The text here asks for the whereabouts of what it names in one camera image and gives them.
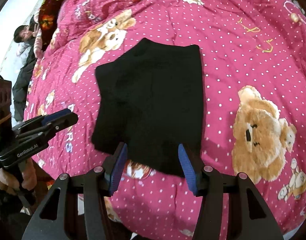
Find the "left hand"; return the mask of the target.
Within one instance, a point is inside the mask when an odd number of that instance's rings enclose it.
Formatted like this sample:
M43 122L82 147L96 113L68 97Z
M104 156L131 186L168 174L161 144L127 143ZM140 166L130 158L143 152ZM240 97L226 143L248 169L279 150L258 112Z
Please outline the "left hand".
M33 165L32 158L26 161L26 166L22 172L23 182L22 187L27 190L33 190L37 185L36 170ZM0 190L6 191L8 194L16 195L19 190L20 183L18 180L7 171L0 168Z

